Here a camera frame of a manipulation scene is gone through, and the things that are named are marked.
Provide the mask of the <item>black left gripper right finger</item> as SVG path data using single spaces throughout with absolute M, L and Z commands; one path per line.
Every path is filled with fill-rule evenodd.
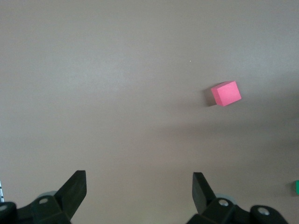
M 250 214 L 230 200 L 216 197 L 201 172 L 192 176 L 192 198 L 197 210 L 189 224 L 250 224 Z

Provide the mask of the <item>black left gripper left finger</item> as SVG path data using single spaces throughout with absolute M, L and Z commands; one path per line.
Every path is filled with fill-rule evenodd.
M 70 224 L 87 193 L 86 172 L 76 171 L 53 195 L 43 195 L 17 210 L 19 224 Z

